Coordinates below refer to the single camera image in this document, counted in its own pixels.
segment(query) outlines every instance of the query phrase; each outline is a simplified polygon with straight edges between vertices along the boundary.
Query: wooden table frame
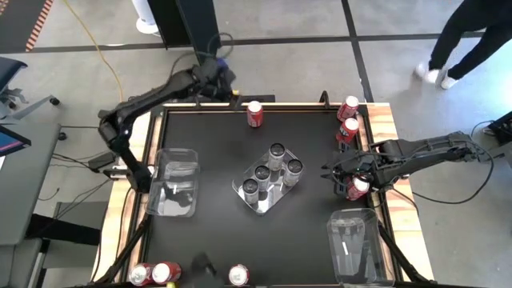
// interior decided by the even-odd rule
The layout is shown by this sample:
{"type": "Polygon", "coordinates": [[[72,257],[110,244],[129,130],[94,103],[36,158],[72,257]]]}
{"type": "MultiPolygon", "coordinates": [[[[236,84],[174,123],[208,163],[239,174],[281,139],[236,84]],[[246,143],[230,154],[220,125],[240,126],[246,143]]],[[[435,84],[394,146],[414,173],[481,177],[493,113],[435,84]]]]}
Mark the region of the wooden table frame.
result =
{"type": "MultiPolygon", "coordinates": [[[[224,107],[227,103],[208,103],[202,104],[204,107],[224,107]]],[[[324,103],[263,103],[263,106],[324,106],[324,103]]],[[[331,103],[331,107],[340,106],[341,103],[331,103]]],[[[393,115],[389,103],[366,103],[360,104],[366,106],[368,112],[369,123],[365,123],[363,117],[358,116],[360,122],[360,135],[362,140],[363,148],[368,148],[367,142],[367,131],[364,129],[365,124],[370,128],[368,131],[370,142],[380,142],[388,139],[398,138],[396,129],[394,127],[393,115]]],[[[180,107],[180,108],[192,108],[195,104],[189,103],[175,103],[165,104],[167,108],[180,107]]],[[[154,164],[154,156],[156,155],[158,146],[159,136],[162,129],[162,115],[163,112],[153,112],[153,114],[144,114],[137,118],[134,124],[132,136],[130,139],[130,148],[134,156],[139,161],[145,161],[149,165],[154,164]]],[[[127,180],[118,180],[112,187],[110,195],[109,205],[106,212],[105,222],[102,230],[102,244],[101,244],[101,260],[99,263],[98,273],[95,280],[99,279],[104,275],[106,270],[112,265],[117,254],[123,249],[126,244],[126,240],[129,235],[134,232],[133,227],[136,227],[144,213],[146,212],[146,202],[148,195],[136,196],[132,190],[129,190],[130,184],[127,180]],[[126,199],[126,208],[124,214],[121,215],[124,199],[126,199]],[[132,217],[134,213],[134,205],[140,205],[138,209],[137,217],[132,217]],[[115,251],[115,248],[119,241],[119,249],[115,251]]],[[[408,180],[400,180],[395,184],[395,188],[404,195],[411,199],[414,199],[410,184],[408,180]]],[[[420,226],[419,218],[415,208],[399,194],[388,191],[379,198],[374,194],[374,204],[377,206],[382,200],[386,201],[386,204],[381,205],[376,209],[379,218],[383,219],[383,213],[387,213],[390,217],[390,225],[393,229],[393,237],[404,253],[413,264],[418,272],[428,279],[433,279],[432,270],[430,267],[430,260],[426,251],[426,245],[423,240],[422,228],[420,226]]],[[[384,255],[386,258],[386,264],[389,268],[396,267],[392,257],[390,256],[387,247],[383,246],[384,255]]],[[[138,241],[135,248],[132,250],[128,267],[124,269],[124,274],[119,275],[123,278],[126,276],[126,271],[135,266],[140,261],[141,256],[141,240],[138,241]]],[[[393,271],[389,271],[388,278],[393,278],[393,271]]]]}

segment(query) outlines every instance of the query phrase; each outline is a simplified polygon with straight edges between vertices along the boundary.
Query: can lid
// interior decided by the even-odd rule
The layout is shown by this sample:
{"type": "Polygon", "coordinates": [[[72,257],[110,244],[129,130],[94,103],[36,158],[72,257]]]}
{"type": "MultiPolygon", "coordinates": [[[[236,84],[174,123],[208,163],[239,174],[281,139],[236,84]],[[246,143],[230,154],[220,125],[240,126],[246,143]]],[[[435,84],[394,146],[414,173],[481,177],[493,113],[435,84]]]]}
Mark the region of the can lid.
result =
{"type": "Polygon", "coordinates": [[[250,112],[256,113],[262,109],[262,104],[258,101],[251,101],[247,107],[250,112]]]}
{"type": "Polygon", "coordinates": [[[359,105],[359,100],[355,96],[347,96],[345,103],[350,107],[357,107],[359,105]]]}
{"type": "Polygon", "coordinates": [[[234,286],[244,286],[249,281],[247,268],[242,265],[236,265],[230,269],[230,282],[234,286]]]}
{"type": "Polygon", "coordinates": [[[366,181],[363,181],[357,177],[354,177],[353,181],[355,188],[361,192],[367,192],[370,189],[370,184],[366,181]]]}
{"type": "Polygon", "coordinates": [[[358,120],[356,120],[354,118],[348,118],[347,120],[345,120],[344,125],[349,130],[357,130],[357,129],[359,129],[359,122],[358,122],[358,120]]]}
{"type": "Polygon", "coordinates": [[[298,159],[291,159],[288,162],[288,170],[292,173],[298,173],[302,171],[302,162],[300,162],[298,159]]]}
{"type": "Polygon", "coordinates": [[[285,153],[285,147],[281,143],[274,143],[270,147],[273,156],[281,156],[285,153]]]}
{"type": "Polygon", "coordinates": [[[254,179],[247,179],[243,182],[242,189],[248,194],[256,193],[258,191],[258,183],[254,179]]]}
{"type": "Polygon", "coordinates": [[[268,177],[270,177],[270,169],[267,166],[261,165],[256,167],[256,170],[254,170],[254,176],[260,180],[265,180],[268,177]]]}
{"type": "Polygon", "coordinates": [[[158,284],[166,283],[171,276],[170,269],[167,264],[159,263],[153,268],[151,276],[153,276],[153,280],[158,284]]]}
{"type": "Polygon", "coordinates": [[[135,285],[144,282],[144,280],[146,280],[146,278],[147,278],[147,270],[142,265],[137,265],[130,272],[130,282],[132,282],[135,285]]]}

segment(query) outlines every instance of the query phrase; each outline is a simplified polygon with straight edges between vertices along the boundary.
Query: red soda can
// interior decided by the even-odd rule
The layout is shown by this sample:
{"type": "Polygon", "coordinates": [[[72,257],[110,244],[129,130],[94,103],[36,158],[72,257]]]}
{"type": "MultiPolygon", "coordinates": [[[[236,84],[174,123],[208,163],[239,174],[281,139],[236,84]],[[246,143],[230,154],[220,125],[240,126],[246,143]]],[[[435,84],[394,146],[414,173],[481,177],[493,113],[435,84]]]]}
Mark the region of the red soda can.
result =
{"type": "Polygon", "coordinates": [[[260,127],[263,124],[263,107],[258,101],[251,101],[247,107],[247,123],[251,127],[260,127]]]}
{"type": "Polygon", "coordinates": [[[370,184],[357,177],[351,179],[349,184],[346,186],[346,198],[354,201],[359,199],[361,196],[366,194],[370,189],[370,184]]]}
{"type": "Polygon", "coordinates": [[[160,262],[153,268],[151,276],[157,284],[175,282],[182,276],[182,268],[174,262],[160,262]]]}
{"type": "Polygon", "coordinates": [[[135,286],[144,286],[153,283],[151,272],[154,265],[139,263],[131,271],[128,279],[135,286]]]}
{"type": "Polygon", "coordinates": [[[354,116],[355,112],[358,110],[359,100],[354,96],[348,96],[345,99],[343,105],[341,105],[338,109],[338,113],[336,116],[338,120],[343,122],[348,118],[354,116]]]}
{"type": "Polygon", "coordinates": [[[352,138],[359,132],[359,122],[354,118],[348,118],[345,120],[342,125],[339,127],[338,132],[336,133],[336,140],[338,142],[350,143],[352,138]]]}
{"type": "Polygon", "coordinates": [[[249,281],[249,270],[242,264],[231,267],[229,274],[231,285],[241,287],[249,281]]]}

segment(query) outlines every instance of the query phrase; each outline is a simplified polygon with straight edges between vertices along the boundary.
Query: black pants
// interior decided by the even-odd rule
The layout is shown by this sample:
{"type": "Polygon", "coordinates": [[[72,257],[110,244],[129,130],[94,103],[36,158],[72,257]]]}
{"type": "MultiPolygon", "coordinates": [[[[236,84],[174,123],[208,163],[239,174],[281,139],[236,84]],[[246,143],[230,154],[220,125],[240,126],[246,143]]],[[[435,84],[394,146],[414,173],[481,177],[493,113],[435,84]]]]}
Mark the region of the black pants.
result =
{"type": "Polygon", "coordinates": [[[441,69],[462,34],[486,28],[480,42],[459,64],[448,70],[448,75],[460,79],[487,60],[512,38],[512,10],[492,6],[490,0],[465,0],[451,15],[441,32],[430,57],[430,69],[441,69]]]}

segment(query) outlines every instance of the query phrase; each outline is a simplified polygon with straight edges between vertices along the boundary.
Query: person's leg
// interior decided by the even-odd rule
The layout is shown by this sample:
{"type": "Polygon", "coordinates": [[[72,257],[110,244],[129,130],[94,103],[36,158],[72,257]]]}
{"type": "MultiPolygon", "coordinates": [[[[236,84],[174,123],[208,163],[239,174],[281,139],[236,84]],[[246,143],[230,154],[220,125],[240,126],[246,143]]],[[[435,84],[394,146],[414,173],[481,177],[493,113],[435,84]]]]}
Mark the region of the person's leg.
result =
{"type": "Polygon", "coordinates": [[[465,32],[486,28],[492,22],[482,5],[482,0],[465,0],[451,15],[430,56],[429,70],[444,67],[465,32]]]}
{"type": "Polygon", "coordinates": [[[459,80],[478,65],[487,60],[505,43],[512,39],[512,23],[495,25],[487,28],[480,42],[470,51],[459,64],[448,70],[448,76],[459,80]]]}

